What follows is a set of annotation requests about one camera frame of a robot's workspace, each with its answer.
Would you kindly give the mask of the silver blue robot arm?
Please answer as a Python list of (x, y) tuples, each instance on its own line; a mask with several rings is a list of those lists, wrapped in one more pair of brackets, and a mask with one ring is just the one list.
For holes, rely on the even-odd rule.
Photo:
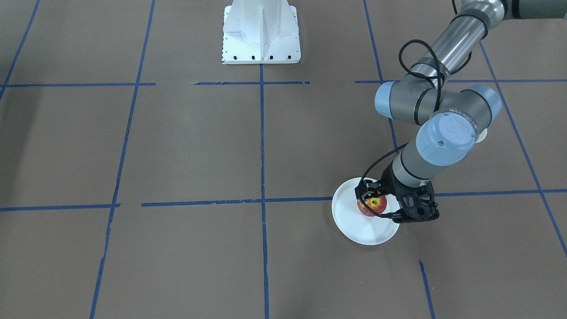
[(402, 202), (436, 207), (432, 180), (462, 160), (502, 108), (494, 89), (475, 85), (460, 92), (442, 89), (461, 71), (488, 33), (505, 20), (565, 19), (564, 0), (464, 0), (434, 44), (411, 40), (399, 51), (406, 75), (385, 82), (375, 95), (377, 113), (419, 126), (417, 136), (394, 159), (378, 182), (361, 178), (362, 203), (393, 195)]

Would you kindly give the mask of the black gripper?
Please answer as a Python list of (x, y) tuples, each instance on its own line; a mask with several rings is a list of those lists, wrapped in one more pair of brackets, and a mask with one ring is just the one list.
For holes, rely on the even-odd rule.
[(395, 177), (393, 162), (384, 169), (378, 183), (380, 186), (377, 189), (376, 180), (361, 179), (354, 189), (357, 200), (366, 202), (371, 199), (371, 204), (388, 204), (391, 198), (397, 198), (398, 201), (410, 198), (409, 188)]

